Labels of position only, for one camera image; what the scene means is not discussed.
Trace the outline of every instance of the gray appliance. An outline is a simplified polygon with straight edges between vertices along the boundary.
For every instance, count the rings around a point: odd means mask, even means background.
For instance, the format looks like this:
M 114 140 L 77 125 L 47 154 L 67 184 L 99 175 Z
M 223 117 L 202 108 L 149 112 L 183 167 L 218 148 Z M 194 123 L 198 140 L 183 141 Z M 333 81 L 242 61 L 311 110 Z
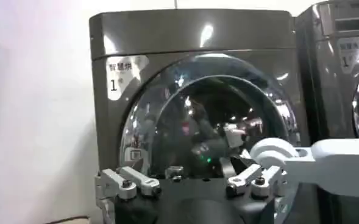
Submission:
M 296 31 L 312 142 L 359 138 L 359 1 L 315 4 Z M 359 224 L 358 198 L 320 195 L 329 223 Z
M 265 137 L 309 145 L 288 12 L 101 13 L 90 33 L 101 170 L 213 178 L 205 164 Z M 207 163 L 188 156 L 204 151 Z M 291 210 L 285 223 L 319 223 L 312 186 Z

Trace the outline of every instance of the metal surface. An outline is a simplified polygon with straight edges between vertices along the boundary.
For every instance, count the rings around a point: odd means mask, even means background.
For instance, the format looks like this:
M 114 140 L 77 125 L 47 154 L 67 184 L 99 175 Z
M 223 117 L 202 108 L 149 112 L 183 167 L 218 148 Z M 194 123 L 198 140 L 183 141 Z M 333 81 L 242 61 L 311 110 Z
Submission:
M 263 171 L 261 176 L 262 182 L 257 180 L 251 181 L 252 194 L 256 197 L 268 197 L 271 193 L 274 193 L 275 184 L 280 182 L 282 175 L 282 168 L 279 166 L 271 166 L 267 170 Z
M 101 170 L 116 169 L 119 166 L 120 150 L 126 152 L 126 149 L 121 148 L 125 143 L 124 126 L 133 127 L 133 122 L 129 122 L 130 114 L 149 89 L 148 84 L 153 82 L 153 78 L 158 77 L 165 68 L 169 77 L 175 77 L 174 72 L 168 72 L 173 68 L 171 65 L 179 65 L 183 60 L 189 62 L 192 58 L 202 57 L 206 53 L 226 55 L 227 58 L 232 57 L 258 70 L 256 74 L 262 74 L 262 79 L 267 80 L 266 83 L 271 88 L 277 89 L 279 96 L 283 96 L 278 102 L 273 98 L 274 93 L 264 95 L 264 99 L 268 99 L 272 104 L 281 103 L 287 106 L 287 109 L 279 108 L 279 115 L 276 114 L 280 116 L 276 121 L 280 124 L 285 123 L 286 126 L 276 125 L 274 128 L 286 128 L 282 133 L 291 134 L 291 139 L 295 139 L 293 143 L 296 145 L 309 145 L 304 99 L 297 73 L 293 19 L 289 13 L 264 10 L 156 10 L 104 13 L 90 20 L 90 33 Z M 146 57 L 148 64 L 144 67 L 140 65 L 136 60 L 138 56 Z M 212 60 L 211 63 L 217 64 L 220 61 Z M 132 68 L 137 68 L 137 71 L 112 71 L 116 62 L 131 63 Z M 224 75 L 228 72 L 229 70 L 221 71 L 215 75 Z M 242 74 L 233 76 L 243 75 L 242 77 L 249 78 L 245 70 L 239 73 Z M 109 78 L 114 77 L 115 81 L 120 81 L 121 74 L 132 75 L 130 80 L 124 79 L 125 88 L 110 86 Z M 253 87 L 258 83 L 254 81 L 262 79 L 257 78 L 257 75 L 254 78 L 242 83 L 256 89 Z M 120 89 L 115 97 L 110 92 L 112 87 Z M 286 112 L 293 120 L 281 119 L 281 114 Z M 129 149 L 131 148 L 139 149 L 136 145 L 130 144 Z M 301 188 L 286 223 L 318 223 L 313 194 L 310 187 Z
M 133 181 L 145 196 L 156 196 L 160 193 L 159 180 L 149 178 L 130 167 L 121 167 L 119 174 L 127 180 Z
M 293 25 L 288 12 L 270 10 L 180 9 L 101 13 L 90 19 L 91 57 L 294 48 Z
M 246 192 L 249 188 L 251 181 L 256 179 L 262 174 L 260 165 L 253 164 L 239 175 L 230 177 L 227 180 L 229 186 L 233 187 L 235 195 L 240 195 Z
M 135 183 L 128 182 L 110 169 L 103 170 L 101 176 L 96 178 L 96 186 L 100 186 L 100 191 L 96 192 L 98 199 L 118 196 L 121 199 L 128 200 L 134 198 L 137 193 Z
M 314 5 L 296 27 L 311 141 L 359 137 L 359 1 Z M 323 200 L 329 222 L 359 223 L 359 199 Z

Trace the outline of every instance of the machine top panel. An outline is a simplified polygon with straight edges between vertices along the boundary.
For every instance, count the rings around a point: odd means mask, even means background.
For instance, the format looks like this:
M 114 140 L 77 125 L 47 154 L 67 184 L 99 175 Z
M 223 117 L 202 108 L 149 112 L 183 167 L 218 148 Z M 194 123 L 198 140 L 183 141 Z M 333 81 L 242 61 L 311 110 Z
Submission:
M 294 48 L 294 22 L 273 10 L 180 9 L 90 19 L 92 59 L 109 55 Z
M 316 41 L 359 36 L 359 1 L 327 1 L 311 6 L 296 20 L 313 29 Z

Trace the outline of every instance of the door window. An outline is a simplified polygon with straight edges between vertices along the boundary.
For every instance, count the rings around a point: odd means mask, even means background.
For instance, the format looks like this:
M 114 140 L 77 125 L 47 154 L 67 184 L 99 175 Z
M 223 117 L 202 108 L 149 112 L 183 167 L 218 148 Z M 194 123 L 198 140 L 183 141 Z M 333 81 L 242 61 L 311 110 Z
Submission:
M 120 165 L 164 178 L 222 177 L 221 163 L 267 137 L 299 144 L 296 120 L 274 79 L 224 54 L 186 58 L 157 74 L 126 120 Z

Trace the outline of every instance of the label sticker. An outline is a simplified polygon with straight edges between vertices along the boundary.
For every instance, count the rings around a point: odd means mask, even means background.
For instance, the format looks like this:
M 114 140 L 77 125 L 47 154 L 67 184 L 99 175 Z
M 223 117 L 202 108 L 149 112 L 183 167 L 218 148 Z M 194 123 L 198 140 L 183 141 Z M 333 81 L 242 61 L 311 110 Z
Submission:
M 148 65 L 145 55 L 110 57 L 106 61 L 107 97 L 118 100 L 133 79 L 140 81 L 140 71 Z
M 350 74 L 359 61 L 359 37 L 339 39 L 338 49 L 342 71 Z

